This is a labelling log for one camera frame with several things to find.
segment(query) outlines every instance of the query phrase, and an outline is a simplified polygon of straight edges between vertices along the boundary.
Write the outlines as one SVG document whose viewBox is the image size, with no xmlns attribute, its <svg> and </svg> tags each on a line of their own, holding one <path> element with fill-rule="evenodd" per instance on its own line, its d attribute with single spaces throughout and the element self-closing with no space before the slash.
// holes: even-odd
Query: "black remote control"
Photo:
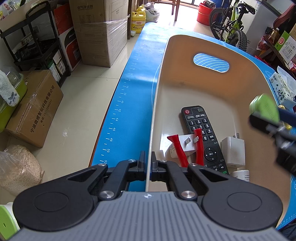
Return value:
<svg viewBox="0 0 296 241">
<path fill-rule="evenodd" d="M 183 107 L 181 112 L 190 134 L 193 134 L 195 129 L 202 129 L 205 167 L 229 174 L 218 140 L 204 108 L 199 105 Z"/>
</svg>

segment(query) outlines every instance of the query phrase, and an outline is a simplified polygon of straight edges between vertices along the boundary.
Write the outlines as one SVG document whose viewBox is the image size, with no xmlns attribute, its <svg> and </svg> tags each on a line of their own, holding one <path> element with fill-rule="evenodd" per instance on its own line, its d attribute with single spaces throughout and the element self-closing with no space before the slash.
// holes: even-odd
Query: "red bucket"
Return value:
<svg viewBox="0 0 296 241">
<path fill-rule="evenodd" d="M 212 10 L 213 10 L 212 8 L 208 8 L 203 3 L 200 3 L 198 7 L 197 21 L 204 25 L 209 26 L 210 25 L 209 18 Z"/>
</svg>

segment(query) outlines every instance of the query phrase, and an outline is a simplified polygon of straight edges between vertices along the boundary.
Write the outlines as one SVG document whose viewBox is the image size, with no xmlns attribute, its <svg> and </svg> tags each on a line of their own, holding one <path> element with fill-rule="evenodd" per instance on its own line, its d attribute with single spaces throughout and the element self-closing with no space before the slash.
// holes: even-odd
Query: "green lid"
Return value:
<svg viewBox="0 0 296 241">
<path fill-rule="evenodd" d="M 17 226 L 7 208 L 0 205 L 0 233 L 7 240 L 17 232 Z"/>
<path fill-rule="evenodd" d="M 250 103 L 250 113 L 253 114 L 258 111 L 260 115 L 275 123 L 280 121 L 279 111 L 275 101 L 270 98 L 267 94 L 256 96 L 255 99 Z"/>
</svg>

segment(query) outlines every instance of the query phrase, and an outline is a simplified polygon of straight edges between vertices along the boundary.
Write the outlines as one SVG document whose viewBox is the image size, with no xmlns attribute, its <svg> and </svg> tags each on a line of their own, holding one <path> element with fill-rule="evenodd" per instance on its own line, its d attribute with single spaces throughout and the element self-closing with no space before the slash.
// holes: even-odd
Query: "directional pad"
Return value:
<svg viewBox="0 0 296 241">
<path fill-rule="evenodd" d="M 208 161 L 215 161 L 217 159 L 217 151 L 215 148 L 213 147 L 207 147 L 205 148 L 205 152 L 204 152 L 205 158 Z"/>
</svg>

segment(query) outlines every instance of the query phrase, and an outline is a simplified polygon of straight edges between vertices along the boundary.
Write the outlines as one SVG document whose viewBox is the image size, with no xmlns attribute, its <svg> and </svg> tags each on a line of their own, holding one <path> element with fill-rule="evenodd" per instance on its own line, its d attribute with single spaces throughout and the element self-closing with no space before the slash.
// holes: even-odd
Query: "red handle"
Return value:
<svg viewBox="0 0 296 241">
<path fill-rule="evenodd" d="M 188 166 L 188 160 L 187 157 L 183 151 L 183 148 L 181 147 L 181 143 L 179 140 L 179 135 L 173 135 L 167 137 L 175 146 L 177 156 L 179 158 L 179 161 L 181 163 L 181 167 L 187 167 Z"/>
<path fill-rule="evenodd" d="M 198 141 L 196 143 L 196 160 L 195 163 L 199 165 L 204 165 L 203 162 L 203 140 L 202 140 L 202 130 L 200 128 L 194 130 L 194 134 L 198 137 Z"/>
</svg>

